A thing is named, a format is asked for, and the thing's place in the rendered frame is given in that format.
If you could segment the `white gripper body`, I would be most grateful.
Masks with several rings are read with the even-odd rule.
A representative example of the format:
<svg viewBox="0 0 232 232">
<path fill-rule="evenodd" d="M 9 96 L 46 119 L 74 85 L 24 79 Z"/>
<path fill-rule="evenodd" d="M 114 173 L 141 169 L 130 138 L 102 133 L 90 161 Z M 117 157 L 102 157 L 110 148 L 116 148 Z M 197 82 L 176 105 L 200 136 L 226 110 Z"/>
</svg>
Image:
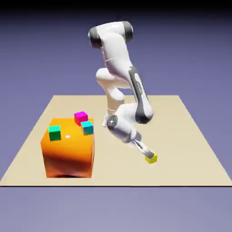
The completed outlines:
<svg viewBox="0 0 232 232">
<path fill-rule="evenodd" d="M 149 154 L 150 150 L 142 141 L 132 140 L 131 143 L 144 155 Z"/>
</svg>

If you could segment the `small yellow cube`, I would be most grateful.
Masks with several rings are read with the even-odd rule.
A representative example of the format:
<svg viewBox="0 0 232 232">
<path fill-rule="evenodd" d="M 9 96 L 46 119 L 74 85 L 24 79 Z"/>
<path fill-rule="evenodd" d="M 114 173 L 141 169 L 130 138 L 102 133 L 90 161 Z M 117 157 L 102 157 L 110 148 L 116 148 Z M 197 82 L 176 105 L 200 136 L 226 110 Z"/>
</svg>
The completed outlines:
<svg viewBox="0 0 232 232">
<path fill-rule="evenodd" d="M 152 156 L 152 158 L 148 158 L 147 156 L 145 157 L 145 160 L 149 163 L 149 164 L 152 164 L 152 163 L 155 163 L 157 161 L 157 154 L 154 154 Z"/>
</svg>

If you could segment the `small cyan cube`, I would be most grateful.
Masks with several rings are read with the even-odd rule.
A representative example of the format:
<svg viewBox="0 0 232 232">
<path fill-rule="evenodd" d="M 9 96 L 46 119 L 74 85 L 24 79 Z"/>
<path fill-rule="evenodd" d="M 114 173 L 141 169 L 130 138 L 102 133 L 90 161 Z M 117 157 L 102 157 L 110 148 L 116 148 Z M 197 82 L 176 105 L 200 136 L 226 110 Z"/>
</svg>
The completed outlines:
<svg viewBox="0 0 232 232">
<path fill-rule="evenodd" d="M 92 135 L 93 134 L 93 123 L 91 121 L 83 121 L 81 122 L 81 127 L 84 135 Z"/>
</svg>

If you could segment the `small magenta cube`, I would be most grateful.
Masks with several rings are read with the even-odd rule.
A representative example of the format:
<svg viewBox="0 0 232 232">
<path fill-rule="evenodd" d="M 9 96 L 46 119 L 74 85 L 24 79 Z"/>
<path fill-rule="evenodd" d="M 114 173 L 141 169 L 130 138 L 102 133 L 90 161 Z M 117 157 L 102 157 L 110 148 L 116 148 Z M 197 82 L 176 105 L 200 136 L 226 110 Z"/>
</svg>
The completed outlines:
<svg viewBox="0 0 232 232">
<path fill-rule="evenodd" d="M 88 114 L 84 111 L 74 113 L 74 120 L 78 126 L 81 126 L 82 122 L 88 121 Z"/>
</svg>

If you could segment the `small green cube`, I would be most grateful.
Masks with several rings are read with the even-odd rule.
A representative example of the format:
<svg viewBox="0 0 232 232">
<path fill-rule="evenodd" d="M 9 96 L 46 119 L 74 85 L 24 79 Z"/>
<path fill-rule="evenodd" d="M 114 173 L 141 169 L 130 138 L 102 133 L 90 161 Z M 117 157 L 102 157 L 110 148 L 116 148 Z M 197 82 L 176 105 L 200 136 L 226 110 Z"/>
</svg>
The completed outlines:
<svg viewBox="0 0 232 232">
<path fill-rule="evenodd" d="M 61 128 L 60 125 L 49 126 L 48 128 L 50 141 L 61 140 Z"/>
</svg>

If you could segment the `large orange box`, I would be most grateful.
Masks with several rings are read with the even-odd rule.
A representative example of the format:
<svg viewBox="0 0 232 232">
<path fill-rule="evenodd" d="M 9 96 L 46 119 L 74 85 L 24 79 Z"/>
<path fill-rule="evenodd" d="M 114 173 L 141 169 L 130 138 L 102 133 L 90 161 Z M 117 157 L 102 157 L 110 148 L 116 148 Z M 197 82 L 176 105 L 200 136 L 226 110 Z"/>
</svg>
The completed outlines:
<svg viewBox="0 0 232 232">
<path fill-rule="evenodd" d="M 92 176 L 94 135 L 84 135 L 73 118 L 53 118 L 49 126 L 60 126 L 60 140 L 51 141 L 48 130 L 40 144 L 48 178 Z"/>
</svg>

